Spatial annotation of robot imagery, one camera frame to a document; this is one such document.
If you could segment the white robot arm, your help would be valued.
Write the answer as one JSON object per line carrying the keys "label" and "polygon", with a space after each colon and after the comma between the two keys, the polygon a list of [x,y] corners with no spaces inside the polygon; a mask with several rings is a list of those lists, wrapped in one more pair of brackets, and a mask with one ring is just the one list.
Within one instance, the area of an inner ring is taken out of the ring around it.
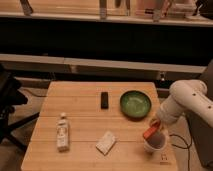
{"label": "white robot arm", "polygon": [[201,80],[178,80],[171,84],[169,96],[160,104],[150,126],[175,124],[185,111],[192,111],[213,127],[213,100]]}

